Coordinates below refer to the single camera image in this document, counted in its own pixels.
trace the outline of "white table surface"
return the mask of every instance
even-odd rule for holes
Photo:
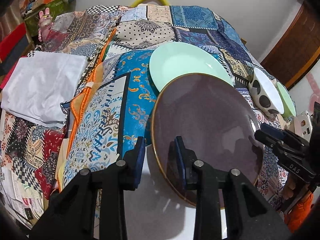
[[[192,240],[196,208],[176,195],[164,180],[151,146],[146,149],[141,182],[135,191],[124,191],[129,240]],[[221,210],[222,238],[227,237]]]

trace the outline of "mint green plate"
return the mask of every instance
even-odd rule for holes
[[[290,98],[290,95],[280,82],[277,82],[277,90],[279,92],[279,95],[281,97],[283,107],[284,107],[284,113],[282,114],[282,116],[283,117],[296,116],[297,115],[296,109]]]
[[[184,42],[159,46],[149,62],[151,78],[159,92],[171,80],[188,73],[204,73],[218,77],[233,86],[224,67],[208,52]]]

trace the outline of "paisley pattern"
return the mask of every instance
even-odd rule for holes
[[[59,130],[46,130],[43,133],[43,165],[37,168],[34,174],[46,199],[49,199],[55,183],[58,154],[64,136],[64,133]]]
[[[68,155],[63,185],[83,168],[91,171],[106,169],[122,152],[123,114],[130,74],[124,74],[102,85],[84,113]]]
[[[247,68],[249,68],[248,66],[245,67],[245,65],[242,64],[239,60],[231,57],[231,55],[225,49],[222,49],[221,51],[223,52],[225,59],[227,60],[227,62],[231,66],[233,73],[236,73],[239,76],[242,76],[247,80],[251,79],[250,75],[247,71]]]
[[[217,30],[218,24],[212,11],[200,6],[170,6],[172,23],[184,28]]]
[[[144,49],[174,39],[174,30],[170,24],[140,19],[121,22],[113,44],[129,49]]]
[[[151,144],[150,122],[158,91],[148,76],[149,60],[153,50],[135,50],[120,57],[117,76],[131,73],[124,116],[123,150],[133,149],[138,136]]]

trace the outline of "metal bolt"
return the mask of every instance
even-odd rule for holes
[[[203,161],[201,161],[201,160],[196,160],[195,162],[194,162],[194,165],[195,166],[197,166],[197,167],[202,167],[203,166]]]
[[[89,174],[89,170],[88,169],[82,169],[80,171],[80,174],[83,175],[83,176],[88,175]]]
[[[238,169],[232,169],[231,173],[235,176],[239,176],[241,172]]]
[[[117,166],[122,167],[125,166],[125,161],[124,160],[119,160],[116,162]]]

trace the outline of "green bowl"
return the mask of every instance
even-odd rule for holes
[[[296,109],[287,90],[280,82],[277,82],[276,88],[279,92],[284,107],[284,113],[282,114],[282,117],[296,116]]]

